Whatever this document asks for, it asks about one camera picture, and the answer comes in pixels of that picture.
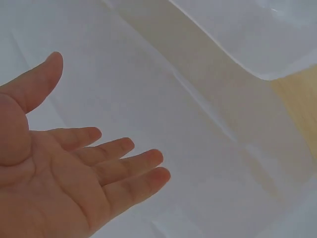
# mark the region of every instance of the white plastic bag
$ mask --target white plastic bag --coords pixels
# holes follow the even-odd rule
[[[171,182],[94,237],[254,238],[317,188],[278,97],[167,1],[29,0],[0,35],[5,80],[64,55],[31,129],[97,126],[158,148]]]
[[[315,0],[170,0],[237,63],[273,80],[317,63]]]

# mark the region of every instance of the hand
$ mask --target hand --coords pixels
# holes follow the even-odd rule
[[[128,138],[87,147],[101,137],[97,128],[29,130],[26,114],[62,68],[53,53],[0,87],[0,237],[87,238],[170,179],[155,169],[163,161],[157,150],[120,159],[134,148]]]

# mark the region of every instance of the skin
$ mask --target skin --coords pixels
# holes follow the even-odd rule
[[[0,87],[0,237],[87,238],[170,179],[158,150],[121,159],[128,138],[88,147],[99,129],[29,130],[57,85],[60,53]]]

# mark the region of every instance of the table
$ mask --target table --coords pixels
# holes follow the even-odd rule
[[[271,82],[317,161],[317,66]]]

